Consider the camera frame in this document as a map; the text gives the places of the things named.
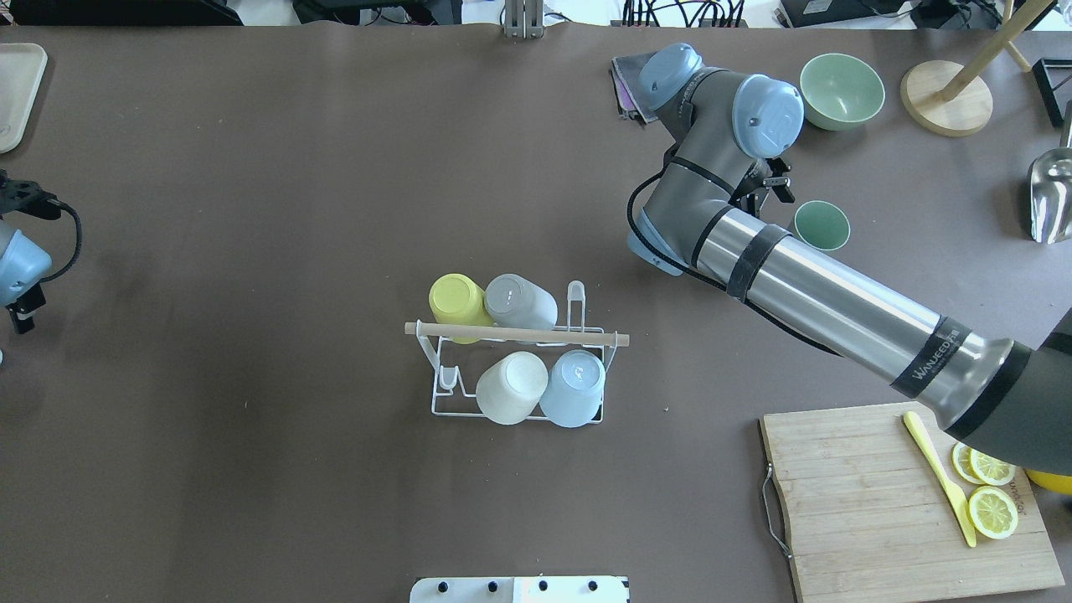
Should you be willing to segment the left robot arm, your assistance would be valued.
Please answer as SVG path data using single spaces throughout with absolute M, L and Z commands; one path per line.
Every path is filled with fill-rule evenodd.
M 21 229 L 1 222 L 1 305 L 16 333 L 34 329 L 34 313 L 46 304 L 43 283 L 64 275 L 80 258 L 84 230 L 80 216 L 72 206 L 47 192 L 36 182 L 12 179 L 1 171 L 1 214 L 19 211 L 39 220 L 58 220 L 68 214 L 75 223 L 74 250 L 64 267 L 46 275 L 51 256 L 31 240 Z

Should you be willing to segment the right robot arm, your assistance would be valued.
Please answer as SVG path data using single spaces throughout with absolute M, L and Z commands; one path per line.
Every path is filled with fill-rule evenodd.
M 984 338 L 743 209 L 741 198 L 781 174 L 781 153 L 801 132 L 795 85 L 708 67 L 684 43 L 652 54 L 638 80 L 674 144 L 652 196 L 626 211 L 636 255 L 860 363 L 930 408 L 957 441 L 1069 475 L 1069 317 L 1038 348 Z

